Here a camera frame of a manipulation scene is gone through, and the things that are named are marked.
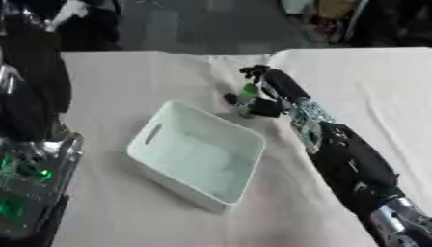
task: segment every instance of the silver metal part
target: silver metal part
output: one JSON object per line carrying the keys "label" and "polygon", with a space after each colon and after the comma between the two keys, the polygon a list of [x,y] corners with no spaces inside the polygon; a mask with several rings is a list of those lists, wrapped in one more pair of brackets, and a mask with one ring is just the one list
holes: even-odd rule
{"label": "silver metal part", "polygon": [[16,68],[6,64],[0,67],[0,94],[10,95],[21,82],[23,79]]}
{"label": "silver metal part", "polygon": [[372,213],[371,221],[387,246],[423,247],[417,238],[419,234],[432,243],[432,218],[407,198],[393,199],[381,206]]}
{"label": "silver metal part", "polygon": [[[1,236],[25,237],[44,222],[68,187],[83,142],[80,134],[71,132],[41,142],[1,140],[0,203],[7,200],[22,206],[22,215],[12,220],[0,213]],[[32,168],[32,173],[23,174],[22,166]]]}
{"label": "silver metal part", "polygon": [[292,118],[293,129],[306,146],[306,151],[310,154],[317,153],[322,142],[319,123],[334,123],[335,119],[310,99],[301,99],[296,104],[292,104],[288,114]]}

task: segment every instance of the robotic hand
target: robotic hand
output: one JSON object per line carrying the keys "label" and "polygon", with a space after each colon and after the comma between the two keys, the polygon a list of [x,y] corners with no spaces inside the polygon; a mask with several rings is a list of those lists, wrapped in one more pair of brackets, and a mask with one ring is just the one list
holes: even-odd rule
{"label": "robotic hand", "polygon": [[[432,246],[432,218],[405,196],[398,175],[372,146],[337,123],[282,71],[254,66],[240,72],[254,82],[225,100],[243,117],[288,114],[317,171],[379,246]],[[261,91],[271,99],[260,98]]]}
{"label": "robotic hand", "polygon": [[0,245],[51,245],[83,138],[61,122],[71,87],[49,21],[2,0]]}

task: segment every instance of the robot forearm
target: robot forearm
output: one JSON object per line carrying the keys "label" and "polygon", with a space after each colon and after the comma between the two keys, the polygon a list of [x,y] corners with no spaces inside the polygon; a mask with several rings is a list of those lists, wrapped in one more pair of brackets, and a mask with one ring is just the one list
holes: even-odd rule
{"label": "robot forearm", "polygon": [[[379,246],[432,246],[432,220],[406,198],[397,174],[372,146],[282,71],[255,66],[241,72],[254,84],[238,96],[226,95],[228,102],[245,117],[289,115],[317,171]],[[271,100],[258,97],[260,91]]]}

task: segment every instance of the table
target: table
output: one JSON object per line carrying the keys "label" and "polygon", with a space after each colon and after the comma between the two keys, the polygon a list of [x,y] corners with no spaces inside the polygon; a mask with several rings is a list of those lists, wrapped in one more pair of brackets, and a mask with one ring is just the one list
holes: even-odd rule
{"label": "table", "polygon": [[[270,64],[295,78],[401,174],[432,214],[432,52],[290,50],[255,56],[158,52],[65,54],[74,100],[67,123],[86,137],[55,247],[375,246],[309,162],[287,118],[242,120],[221,95],[238,69]],[[163,102],[177,99],[263,134],[267,147],[243,201],[216,215],[147,180],[125,153]]]}

